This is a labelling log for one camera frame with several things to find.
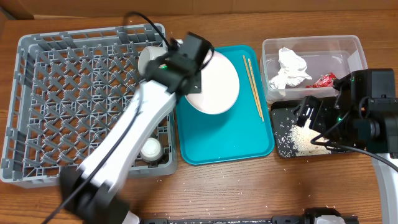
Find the white napkin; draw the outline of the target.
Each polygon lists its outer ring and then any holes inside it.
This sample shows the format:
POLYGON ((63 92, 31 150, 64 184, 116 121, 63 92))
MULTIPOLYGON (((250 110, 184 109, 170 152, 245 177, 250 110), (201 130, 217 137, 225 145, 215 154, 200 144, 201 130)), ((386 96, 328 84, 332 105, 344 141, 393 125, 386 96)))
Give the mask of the white napkin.
POLYGON ((313 77, 307 72, 307 62, 293 50, 282 47, 277 55, 266 60, 267 95, 272 98, 286 96, 285 90, 297 88, 313 77))

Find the white cup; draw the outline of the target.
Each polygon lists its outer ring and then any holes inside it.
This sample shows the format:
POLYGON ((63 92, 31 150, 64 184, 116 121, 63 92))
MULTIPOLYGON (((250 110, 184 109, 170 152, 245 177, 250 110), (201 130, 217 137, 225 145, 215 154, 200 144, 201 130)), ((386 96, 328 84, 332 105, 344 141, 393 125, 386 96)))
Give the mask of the white cup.
POLYGON ((160 142, 155 138, 148 138, 143 145, 140 156, 144 161, 158 161, 164 155, 160 142))

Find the large white plate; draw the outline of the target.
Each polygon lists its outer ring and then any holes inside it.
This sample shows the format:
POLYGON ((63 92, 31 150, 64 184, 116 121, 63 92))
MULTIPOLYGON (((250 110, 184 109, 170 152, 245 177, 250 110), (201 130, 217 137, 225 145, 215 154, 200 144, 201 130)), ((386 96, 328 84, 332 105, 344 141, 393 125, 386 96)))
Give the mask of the large white plate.
POLYGON ((205 114, 228 111, 239 96, 239 76, 231 61, 214 51, 209 64, 201 71, 201 92, 186 95, 187 101, 205 114))

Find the clear plastic bin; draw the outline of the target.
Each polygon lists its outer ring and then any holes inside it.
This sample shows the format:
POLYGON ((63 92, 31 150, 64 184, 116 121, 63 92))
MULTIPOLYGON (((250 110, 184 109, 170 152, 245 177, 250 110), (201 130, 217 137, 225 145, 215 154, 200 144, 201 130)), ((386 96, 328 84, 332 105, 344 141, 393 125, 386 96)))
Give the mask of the clear plastic bin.
POLYGON ((343 78, 357 70, 367 69, 366 57, 355 35, 327 35, 310 37, 289 37, 266 39, 262 43, 261 78, 265 98, 268 103, 275 101, 299 100, 307 95, 318 98, 335 96, 332 87, 307 88, 328 73, 343 78), (280 70, 279 50, 293 52, 307 63, 306 72, 312 77, 295 87, 272 89, 269 80, 280 70))

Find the wooden chopstick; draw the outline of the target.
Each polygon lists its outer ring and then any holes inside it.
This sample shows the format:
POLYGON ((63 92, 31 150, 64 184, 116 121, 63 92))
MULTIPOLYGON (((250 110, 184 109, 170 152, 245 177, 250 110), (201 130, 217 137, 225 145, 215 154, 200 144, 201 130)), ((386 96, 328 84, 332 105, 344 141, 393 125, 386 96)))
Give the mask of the wooden chopstick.
POLYGON ((262 117, 261 112, 260 112, 259 104, 258 104, 258 101, 257 101, 257 98, 256 98, 256 94, 255 94, 255 91, 254 91, 254 86, 253 86, 253 82, 252 82, 252 78, 251 78, 251 72, 249 71, 249 67, 248 67, 248 63, 246 61, 245 55, 243 55, 243 60, 244 60, 245 68, 246 68, 246 73, 248 75, 249 83, 250 83, 250 86, 251 86, 253 98, 254 98, 254 101, 255 101, 255 104, 256 104, 256 107, 257 107, 257 112, 259 113, 260 118, 263 120, 263 117, 262 117))
POLYGON ((253 69, 252 69, 252 63, 251 63, 251 59, 250 58, 248 59, 248 63, 249 63, 249 71, 251 72, 251 78, 252 78, 252 82, 253 82, 253 86, 254 86, 254 91, 255 91, 256 98, 257 98, 257 101, 258 101, 258 104, 259 104, 261 115, 263 117, 262 122, 264 122, 264 115, 263 115, 263 112, 262 112, 262 106, 261 106, 261 102, 260 102, 260 99, 259 99, 259 94, 258 94, 258 90, 257 90, 257 86, 256 86, 256 81, 254 79, 254 72, 253 72, 253 69))

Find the red snack wrapper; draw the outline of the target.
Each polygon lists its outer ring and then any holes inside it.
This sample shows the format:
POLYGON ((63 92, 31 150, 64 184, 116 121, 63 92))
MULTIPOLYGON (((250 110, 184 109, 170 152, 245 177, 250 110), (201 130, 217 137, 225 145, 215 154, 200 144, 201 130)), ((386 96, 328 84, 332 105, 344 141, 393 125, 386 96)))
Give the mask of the red snack wrapper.
POLYGON ((313 85, 307 85, 307 88, 331 87, 335 79, 336 76, 330 72, 318 79, 313 85))

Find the grey dishwasher rack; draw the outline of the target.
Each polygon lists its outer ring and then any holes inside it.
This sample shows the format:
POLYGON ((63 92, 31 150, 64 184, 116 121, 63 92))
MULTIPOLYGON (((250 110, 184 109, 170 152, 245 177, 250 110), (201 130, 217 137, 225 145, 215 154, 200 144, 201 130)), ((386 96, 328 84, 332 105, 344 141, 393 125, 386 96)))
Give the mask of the grey dishwasher rack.
POLYGON ((1 155, 1 180, 23 188, 57 184, 101 143, 127 108, 138 58, 163 47, 162 24, 21 37, 1 155))

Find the teal plastic tray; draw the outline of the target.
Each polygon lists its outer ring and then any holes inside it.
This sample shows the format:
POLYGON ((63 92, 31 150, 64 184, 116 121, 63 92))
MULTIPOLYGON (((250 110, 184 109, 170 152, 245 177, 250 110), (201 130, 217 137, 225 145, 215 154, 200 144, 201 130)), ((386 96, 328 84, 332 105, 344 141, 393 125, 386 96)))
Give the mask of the teal plastic tray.
POLYGON ((217 51, 226 56, 237 70, 239 96, 231 109, 218 115, 202 113, 185 98, 180 100, 176 106, 180 152, 191 165, 264 157, 275 146, 256 53, 247 45, 220 47, 217 51), (252 95, 245 59, 251 61, 262 116, 258 114, 252 95))

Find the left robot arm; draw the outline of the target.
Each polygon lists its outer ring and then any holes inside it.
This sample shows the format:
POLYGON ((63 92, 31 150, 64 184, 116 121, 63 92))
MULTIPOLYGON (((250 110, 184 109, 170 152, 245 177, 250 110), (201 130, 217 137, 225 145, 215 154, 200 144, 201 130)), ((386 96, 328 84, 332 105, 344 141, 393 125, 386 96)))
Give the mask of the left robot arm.
POLYGON ((129 106, 94 152, 78 168, 60 172, 62 203, 85 223, 140 223, 118 196, 129 169, 154 128, 178 100, 198 90, 204 60, 161 56, 149 61, 129 106))

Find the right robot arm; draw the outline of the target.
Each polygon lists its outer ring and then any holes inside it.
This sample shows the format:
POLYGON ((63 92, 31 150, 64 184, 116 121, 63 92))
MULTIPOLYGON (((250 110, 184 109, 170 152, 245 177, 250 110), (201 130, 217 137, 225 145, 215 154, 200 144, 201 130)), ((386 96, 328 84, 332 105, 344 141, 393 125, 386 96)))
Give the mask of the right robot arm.
POLYGON ((383 223, 397 223, 397 97, 391 68, 357 70, 336 78, 336 96, 306 96, 294 108, 295 125, 318 136, 311 144, 371 157, 383 223))

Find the grey bowl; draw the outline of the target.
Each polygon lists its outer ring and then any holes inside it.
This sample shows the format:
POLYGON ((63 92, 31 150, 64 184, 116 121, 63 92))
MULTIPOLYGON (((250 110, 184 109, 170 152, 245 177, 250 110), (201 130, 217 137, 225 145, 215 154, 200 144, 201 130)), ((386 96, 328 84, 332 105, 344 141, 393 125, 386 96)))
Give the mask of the grey bowl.
POLYGON ((167 51, 163 47, 154 47, 154 46, 145 47, 142 50, 138 60, 138 71, 140 76, 142 78, 145 78, 145 71, 149 61, 155 60, 156 58, 166 53, 167 51))

